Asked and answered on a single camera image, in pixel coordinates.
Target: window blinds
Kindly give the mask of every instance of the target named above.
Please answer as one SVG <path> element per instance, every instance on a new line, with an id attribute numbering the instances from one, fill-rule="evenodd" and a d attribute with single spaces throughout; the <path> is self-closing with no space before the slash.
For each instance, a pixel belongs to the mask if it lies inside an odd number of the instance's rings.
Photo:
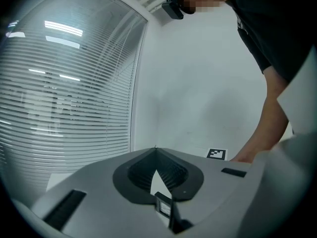
<path id="1" fill-rule="evenodd" d="M 40 196 L 52 173 L 130 149 L 146 21 L 117 0 L 47 0 L 8 27 L 0 56 L 0 164 Z"/>

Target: person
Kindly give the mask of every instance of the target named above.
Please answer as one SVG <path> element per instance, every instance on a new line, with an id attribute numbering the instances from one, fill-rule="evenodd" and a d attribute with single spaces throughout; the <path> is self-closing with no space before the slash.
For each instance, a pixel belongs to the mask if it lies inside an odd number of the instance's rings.
<path id="1" fill-rule="evenodd" d="M 187 14 L 225 2 L 237 15 L 238 33 L 259 65 L 267 85 L 259 124 L 231 161 L 251 163 L 282 138 L 288 119 L 277 97 L 295 77 L 314 44 L 314 0 L 167 0 Z"/>

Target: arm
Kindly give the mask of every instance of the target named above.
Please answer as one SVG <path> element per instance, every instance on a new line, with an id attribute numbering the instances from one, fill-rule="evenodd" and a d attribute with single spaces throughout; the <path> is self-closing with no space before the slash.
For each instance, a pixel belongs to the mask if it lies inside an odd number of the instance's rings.
<path id="1" fill-rule="evenodd" d="M 288 125 L 288 119 L 277 102 L 277 97 L 288 83 L 272 66 L 266 68 L 263 73 L 267 93 L 260 122 L 249 141 L 231 161 L 251 163 L 258 152 L 270 150 L 280 141 Z"/>

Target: black slot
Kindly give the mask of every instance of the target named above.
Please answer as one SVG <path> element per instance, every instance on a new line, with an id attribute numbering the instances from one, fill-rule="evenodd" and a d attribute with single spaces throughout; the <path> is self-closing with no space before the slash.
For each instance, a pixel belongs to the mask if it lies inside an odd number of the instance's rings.
<path id="1" fill-rule="evenodd" d="M 68 195 L 44 218 L 51 227 L 61 230 L 70 216 L 75 212 L 86 193 L 72 190 Z"/>
<path id="2" fill-rule="evenodd" d="M 240 170 L 235 170 L 235 169 L 229 169 L 229 168 L 224 168 L 223 170 L 221 170 L 221 172 L 229 174 L 229 175 L 233 175 L 236 177 L 245 177 L 247 172 L 244 171 L 240 171 Z"/>

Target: black t-shirt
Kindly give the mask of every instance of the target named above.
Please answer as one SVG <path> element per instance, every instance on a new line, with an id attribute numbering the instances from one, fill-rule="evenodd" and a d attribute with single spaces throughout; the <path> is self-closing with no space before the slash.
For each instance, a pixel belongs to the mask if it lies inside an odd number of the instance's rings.
<path id="1" fill-rule="evenodd" d="M 290 82 L 315 42 L 313 0 L 227 0 L 238 32 L 261 71 L 273 65 Z"/>

